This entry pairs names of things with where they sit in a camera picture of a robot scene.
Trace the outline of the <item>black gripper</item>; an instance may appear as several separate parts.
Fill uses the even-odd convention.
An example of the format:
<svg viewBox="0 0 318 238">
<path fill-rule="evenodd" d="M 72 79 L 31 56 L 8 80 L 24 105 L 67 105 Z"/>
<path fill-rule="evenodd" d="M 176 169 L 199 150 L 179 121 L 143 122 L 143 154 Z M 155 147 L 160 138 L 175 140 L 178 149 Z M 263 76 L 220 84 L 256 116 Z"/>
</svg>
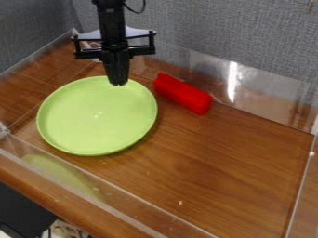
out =
<svg viewBox="0 0 318 238">
<path fill-rule="evenodd" d="M 126 27 L 124 33 L 112 33 L 106 36 L 100 30 L 88 33 L 79 33 L 71 37 L 75 44 L 75 58 L 77 60 L 101 59 L 106 72 L 108 74 L 110 83 L 114 86 L 124 86 L 128 82 L 130 74 L 130 60 L 134 56 L 152 55 L 155 53 L 154 36 L 155 30 L 135 29 L 130 26 Z M 128 41 L 132 39 L 147 38 L 146 45 L 131 46 Z M 81 48 L 80 43 L 84 41 L 100 42 L 97 48 Z M 119 51 L 118 59 L 114 52 L 103 51 L 103 49 Z"/>
</svg>

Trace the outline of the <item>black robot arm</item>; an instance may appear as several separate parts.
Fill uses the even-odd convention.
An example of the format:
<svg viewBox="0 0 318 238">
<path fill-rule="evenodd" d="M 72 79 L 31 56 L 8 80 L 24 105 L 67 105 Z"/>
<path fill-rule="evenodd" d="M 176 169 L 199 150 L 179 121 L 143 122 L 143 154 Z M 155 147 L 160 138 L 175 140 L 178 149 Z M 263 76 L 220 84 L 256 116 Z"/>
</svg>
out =
<svg viewBox="0 0 318 238">
<path fill-rule="evenodd" d="M 75 58 L 77 60 L 99 59 L 103 63 L 108 81 L 114 86 L 128 82 L 130 60 L 134 56 L 155 53 L 154 30 L 140 30 L 126 25 L 124 9 L 135 14 L 126 4 L 127 0 L 92 0 L 97 8 L 99 29 L 72 36 Z"/>
</svg>

